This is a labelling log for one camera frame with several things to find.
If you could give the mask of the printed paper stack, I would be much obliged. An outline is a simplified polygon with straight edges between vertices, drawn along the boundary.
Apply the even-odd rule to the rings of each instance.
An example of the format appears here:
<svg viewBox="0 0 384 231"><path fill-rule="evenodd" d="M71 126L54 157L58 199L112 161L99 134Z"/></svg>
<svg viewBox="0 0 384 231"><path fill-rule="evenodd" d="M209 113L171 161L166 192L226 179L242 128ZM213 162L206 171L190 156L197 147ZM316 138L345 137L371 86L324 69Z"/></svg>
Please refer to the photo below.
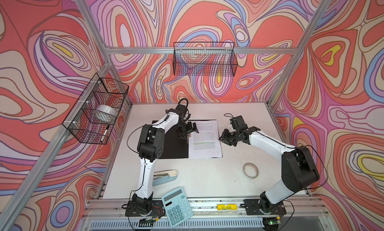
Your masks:
<svg viewBox="0 0 384 231"><path fill-rule="evenodd" d="M196 123L198 133L192 132L189 134L188 158L222 158L218 121L193 120L193 123Z"/></svg>

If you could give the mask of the clear tape roll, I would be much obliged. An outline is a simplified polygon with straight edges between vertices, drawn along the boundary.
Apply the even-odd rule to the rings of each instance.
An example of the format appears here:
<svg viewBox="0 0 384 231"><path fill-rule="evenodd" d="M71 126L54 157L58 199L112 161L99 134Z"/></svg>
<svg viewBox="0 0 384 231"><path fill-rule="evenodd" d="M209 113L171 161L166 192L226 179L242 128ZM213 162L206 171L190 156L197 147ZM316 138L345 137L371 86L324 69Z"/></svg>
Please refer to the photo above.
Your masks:
<svg viewBox="0 0 384 231"><path fill-rule="evenodd" d="M259 169L255 164L247 162L243 165L242 173L246 179L255 180L259 176Z"/></svg>

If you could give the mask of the blue cream stapler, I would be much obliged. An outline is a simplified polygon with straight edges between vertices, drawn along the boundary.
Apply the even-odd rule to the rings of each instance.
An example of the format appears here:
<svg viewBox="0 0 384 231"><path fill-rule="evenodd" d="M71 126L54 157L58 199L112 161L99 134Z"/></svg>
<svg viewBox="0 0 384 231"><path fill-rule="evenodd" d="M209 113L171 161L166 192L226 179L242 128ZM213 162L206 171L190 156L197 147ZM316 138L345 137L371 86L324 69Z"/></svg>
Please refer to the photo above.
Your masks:
<svg viewBox="0 0 384 231"><path fill-rule="evenodd" d="M153 186L163 185L177 179L178 173L176 170L166 170L154 173Z"/></svg>

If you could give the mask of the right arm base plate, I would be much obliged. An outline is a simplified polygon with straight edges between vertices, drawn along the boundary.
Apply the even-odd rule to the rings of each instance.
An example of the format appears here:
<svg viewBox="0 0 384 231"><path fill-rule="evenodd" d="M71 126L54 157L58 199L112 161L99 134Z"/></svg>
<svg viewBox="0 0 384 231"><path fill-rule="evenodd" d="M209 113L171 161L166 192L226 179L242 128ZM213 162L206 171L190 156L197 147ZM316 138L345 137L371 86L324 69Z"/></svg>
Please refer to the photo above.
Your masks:
<svg viewBox="0 0 384 231"><path fill-rule="evenodd" d="M246 210L247 215L277 215L284 216L287 214L283 202L271 204L268 200L264 199L245 199L241 208Z"/></svg>

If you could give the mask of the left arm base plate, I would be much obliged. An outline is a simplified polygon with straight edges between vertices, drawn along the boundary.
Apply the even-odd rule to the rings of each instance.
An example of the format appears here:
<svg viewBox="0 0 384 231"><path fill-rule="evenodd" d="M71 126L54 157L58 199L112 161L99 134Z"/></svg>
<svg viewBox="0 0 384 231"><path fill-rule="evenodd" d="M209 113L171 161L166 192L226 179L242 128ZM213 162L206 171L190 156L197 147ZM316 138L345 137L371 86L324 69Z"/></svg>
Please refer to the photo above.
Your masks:
<svg viewBox="0 0 384 231"><path fill-rule="evenodd" d="M166 211L161 200L135 200L122 205L126 217L153 217L165 216Z"/></svg>

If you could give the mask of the yellow label sticker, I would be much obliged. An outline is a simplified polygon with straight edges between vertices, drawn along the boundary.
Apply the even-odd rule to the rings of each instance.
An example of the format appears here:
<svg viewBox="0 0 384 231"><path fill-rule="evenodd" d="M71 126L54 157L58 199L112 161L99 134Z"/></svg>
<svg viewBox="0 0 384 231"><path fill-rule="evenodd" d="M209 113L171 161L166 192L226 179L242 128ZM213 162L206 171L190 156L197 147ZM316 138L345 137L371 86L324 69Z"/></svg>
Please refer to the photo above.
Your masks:
<svg viewBox="0 0 384 231"><path fill-rule="evenodd" d="M218 211L236 211L238 206L236 204L219 204L217 205Z"/></svg>

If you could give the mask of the teal calculator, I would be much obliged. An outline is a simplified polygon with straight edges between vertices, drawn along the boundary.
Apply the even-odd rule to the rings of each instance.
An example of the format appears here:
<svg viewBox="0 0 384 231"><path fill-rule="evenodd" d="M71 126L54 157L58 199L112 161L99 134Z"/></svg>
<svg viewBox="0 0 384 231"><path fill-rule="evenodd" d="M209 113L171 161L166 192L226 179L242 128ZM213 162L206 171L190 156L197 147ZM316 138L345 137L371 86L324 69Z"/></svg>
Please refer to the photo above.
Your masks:
<svg viewBox="0 0 384 231"><path fill-rule="evenodd" d="M164 195L162 202L172 228L182 224L194 215L190 202L182 187Z"/></svg>

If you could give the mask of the white black file folder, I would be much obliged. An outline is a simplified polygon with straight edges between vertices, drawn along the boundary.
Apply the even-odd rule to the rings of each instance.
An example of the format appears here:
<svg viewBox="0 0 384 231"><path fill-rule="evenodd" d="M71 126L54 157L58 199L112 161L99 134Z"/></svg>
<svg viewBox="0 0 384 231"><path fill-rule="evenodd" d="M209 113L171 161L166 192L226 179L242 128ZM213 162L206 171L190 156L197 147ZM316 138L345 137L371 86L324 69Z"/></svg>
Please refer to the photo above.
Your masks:
<svg viewBox="0 0 384 231"><path fill-rule="evenodd" d="M188 158L188 139L181 139L177 134L177 128L172 127L165 134L165 150L161 159L185 159Z"/></svg>

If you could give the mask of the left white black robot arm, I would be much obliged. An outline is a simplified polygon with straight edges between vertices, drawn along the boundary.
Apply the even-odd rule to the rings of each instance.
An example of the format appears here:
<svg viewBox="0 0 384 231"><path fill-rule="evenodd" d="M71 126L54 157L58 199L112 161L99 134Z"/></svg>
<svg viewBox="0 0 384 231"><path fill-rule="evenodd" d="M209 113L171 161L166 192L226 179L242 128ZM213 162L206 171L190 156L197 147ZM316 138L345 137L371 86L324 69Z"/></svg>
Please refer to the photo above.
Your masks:
<svg viewBox="0 0 384 231"><path fill-rule="evenodd" d="M176 136L186 140L190 133L198 133L196 123L189 121L189 102L183 98L176 108L166 110L163 118L153 124L142 126L137 151L141 161L138 189L132 196L136 208L148 212L153 206L154 167L165 150L166 133L176 128Z"/></svg>

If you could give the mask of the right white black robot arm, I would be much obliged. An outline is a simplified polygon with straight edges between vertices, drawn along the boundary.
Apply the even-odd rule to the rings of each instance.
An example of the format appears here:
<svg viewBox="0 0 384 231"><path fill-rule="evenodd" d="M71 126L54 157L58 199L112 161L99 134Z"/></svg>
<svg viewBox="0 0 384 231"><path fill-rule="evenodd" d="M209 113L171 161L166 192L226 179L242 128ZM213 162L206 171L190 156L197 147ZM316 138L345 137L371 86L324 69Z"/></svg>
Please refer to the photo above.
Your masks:
<svg viewBox="0 0 384 231"><path fill-rule="evenodd" d="M281 164L281 178L269 190L261 193L259 207L269 212L278 203L304 190L320 179L310 150L278 141L257 127L249 127L242 116L230 119L232 130L224 129L219 141L236 146L238 142L260 148Z"/></svg>

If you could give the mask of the black marker pen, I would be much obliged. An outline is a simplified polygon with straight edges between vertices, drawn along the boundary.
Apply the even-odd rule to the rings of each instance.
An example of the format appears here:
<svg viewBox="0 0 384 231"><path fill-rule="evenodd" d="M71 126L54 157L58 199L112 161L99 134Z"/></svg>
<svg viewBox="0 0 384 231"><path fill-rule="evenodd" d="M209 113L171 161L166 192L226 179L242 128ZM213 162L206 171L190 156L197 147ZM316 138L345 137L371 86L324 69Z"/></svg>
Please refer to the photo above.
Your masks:
<svg viewBox="0 0 384 231"><path fill-rule="evenodd" d="M107 136L107 133L108 133L109 128L110 128L110 125L107 125L107 127L106 127L106 129L105 129L105 131L104 131L104 133L103 133L103 135L102 135L102 137L101 137L101 139L100 139L100 143L103 143L103 142L104 142L104 139L105 139L106 136Z"/></svg>

